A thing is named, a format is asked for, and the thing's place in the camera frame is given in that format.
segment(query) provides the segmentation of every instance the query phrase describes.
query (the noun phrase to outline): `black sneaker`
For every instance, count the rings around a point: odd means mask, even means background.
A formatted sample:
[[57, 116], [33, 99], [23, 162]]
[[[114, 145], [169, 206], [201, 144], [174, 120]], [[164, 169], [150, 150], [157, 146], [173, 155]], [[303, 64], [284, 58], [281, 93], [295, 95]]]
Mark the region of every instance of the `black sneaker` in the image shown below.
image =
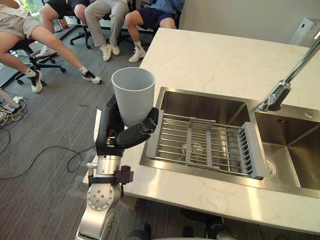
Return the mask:
[[93, 82], [94, 84], [99, 84], [100, 81], [101, 81], [101, 78], [98, 77], [98, 76], [95, 76], [92, 72], [90, 71], [87, 71], [85, 74], [82, 74], [83, 75], [83, 79], [86, 80], [86, 81], [91, 81]]
[[40, 72], [39, 70], [35, 71], [35, 76], [29, 77], [29, 79], [31, 80], [32, 92], [34, 92], [35, 94], [39, 93], [42, 89], [42, 72]]

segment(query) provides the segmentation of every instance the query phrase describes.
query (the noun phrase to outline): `khaki pants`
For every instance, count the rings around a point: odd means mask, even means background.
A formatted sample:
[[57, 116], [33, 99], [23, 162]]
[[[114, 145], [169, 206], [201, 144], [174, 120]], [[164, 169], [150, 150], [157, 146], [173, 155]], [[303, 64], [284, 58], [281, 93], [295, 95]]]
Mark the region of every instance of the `khaki pants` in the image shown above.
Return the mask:
[[96, 47], [106, 45], [99, 20], [111, 13], [110, 43], [117, 46], [117, 38], [124, 25], [125, 16], [129, 12], [128, 4], [122, 0], [96, 0], [85, 9], [86, 23], [90, 29]]

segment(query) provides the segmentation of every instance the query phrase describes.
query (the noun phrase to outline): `stainless steel sink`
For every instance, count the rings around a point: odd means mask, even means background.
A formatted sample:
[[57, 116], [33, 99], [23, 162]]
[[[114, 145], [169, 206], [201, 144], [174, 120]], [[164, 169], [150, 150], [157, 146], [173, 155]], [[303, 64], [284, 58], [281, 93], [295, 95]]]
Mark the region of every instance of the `stainless steel sink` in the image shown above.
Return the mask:
[[260, 149], [265, 154], [264, 164], [268, 169], [268, 174], [263, 179], [218, 172], [201, 165], [184, 164], [179, 161], [181, 152], [177, 152], [178, 157], [174, 162], [166, 160], [166, 151], [162, 151], [163, 159], [150, 159], [146, 155], [148, 141], [144, 146], [140, 164], [320, 198], [320, 111], [282, 105], [277, 112], [264, 113], [257, 110], [258, 104], [258, 101], [250, 99], [162, 87], [156, 107], [168, 115], [216, 120], [216, 123], [222, 125], [240, 127], [245, 122], [253, 123]]

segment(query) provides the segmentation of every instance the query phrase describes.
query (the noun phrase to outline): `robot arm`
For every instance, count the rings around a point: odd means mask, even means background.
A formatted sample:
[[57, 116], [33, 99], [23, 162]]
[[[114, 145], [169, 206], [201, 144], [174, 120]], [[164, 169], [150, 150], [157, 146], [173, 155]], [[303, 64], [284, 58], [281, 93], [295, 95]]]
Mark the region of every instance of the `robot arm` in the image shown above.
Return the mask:
[[132, 182], [134, 177], [129, 166], [120, 168], [121, 157], [125, 149], [150, 138], [158, 124], [158, 113], [159, 110], [153, 108], [142, 123], [125, 130], [115, 95], [107, 102], [101, 112], [95, 140], [98, 161], [87, 164], [89, 189], [86, 209], [75, 240], [108, 238], [115, 217], [114, 209], [123, 195], [122, 186]]

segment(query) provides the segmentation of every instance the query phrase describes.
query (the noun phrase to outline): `white marble countertop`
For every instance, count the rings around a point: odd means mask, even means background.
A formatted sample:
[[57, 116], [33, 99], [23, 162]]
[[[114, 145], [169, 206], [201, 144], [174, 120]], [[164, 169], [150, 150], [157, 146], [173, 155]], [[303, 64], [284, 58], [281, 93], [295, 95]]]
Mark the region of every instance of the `white marble countertop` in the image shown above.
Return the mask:
[[[308, 49], [282, 43], [160, 28], [141, 68], [160, 87], [262, 100]], [[284, 104], [320, 109], [320, 53], [291, 82]], [[121, 160], [134, 171], [125, 194], [247, 222], [320, 233], [320, 199], [139, 165], [144, 144]]]

